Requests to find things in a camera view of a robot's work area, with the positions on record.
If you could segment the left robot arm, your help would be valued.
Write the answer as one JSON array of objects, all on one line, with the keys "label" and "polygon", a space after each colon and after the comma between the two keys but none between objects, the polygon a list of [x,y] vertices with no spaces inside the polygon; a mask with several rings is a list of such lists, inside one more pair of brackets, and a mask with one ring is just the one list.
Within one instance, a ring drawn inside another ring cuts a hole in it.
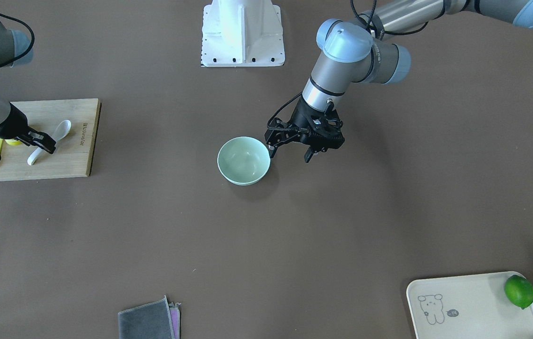
[{"label": "left robot arm", "polygon": [[533,28],[533,0],[394,0],[355,11],[350,21],[323,22],[316,35],[320,56],[305,88],[295,95],[298,103],[290,119],[274,114],[268,121],[269,156],[291,142],[308,146],[306,162],[316,153],[340,148],[343,122],[337,107],[350,84],[398,83],[410,71],[410,52],[384,38],[418,33],[429,22],[462,11]]}]

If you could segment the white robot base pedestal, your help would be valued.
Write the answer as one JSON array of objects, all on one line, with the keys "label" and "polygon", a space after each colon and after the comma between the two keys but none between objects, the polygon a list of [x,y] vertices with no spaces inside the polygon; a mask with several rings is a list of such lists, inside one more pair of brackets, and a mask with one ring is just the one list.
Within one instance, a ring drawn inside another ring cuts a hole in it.
[{"label": "white robot base pedestal", "polygon": [[270,0],[213,0],[203,8],[202,67],[285,63],[280,6]]}]

